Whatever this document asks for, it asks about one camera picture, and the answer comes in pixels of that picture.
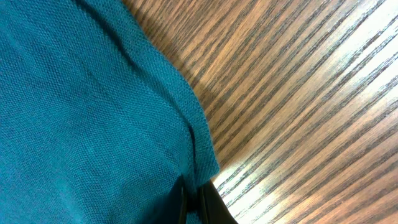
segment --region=teal shirt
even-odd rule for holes
[[[180,175],[194,195],[218,172],[197,98],[122,2],[0,13],[0,223],[146,223]]]

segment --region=wooden table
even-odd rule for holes
[[[125,0],[208,119],[240,223],[398,223],[397,0]]]

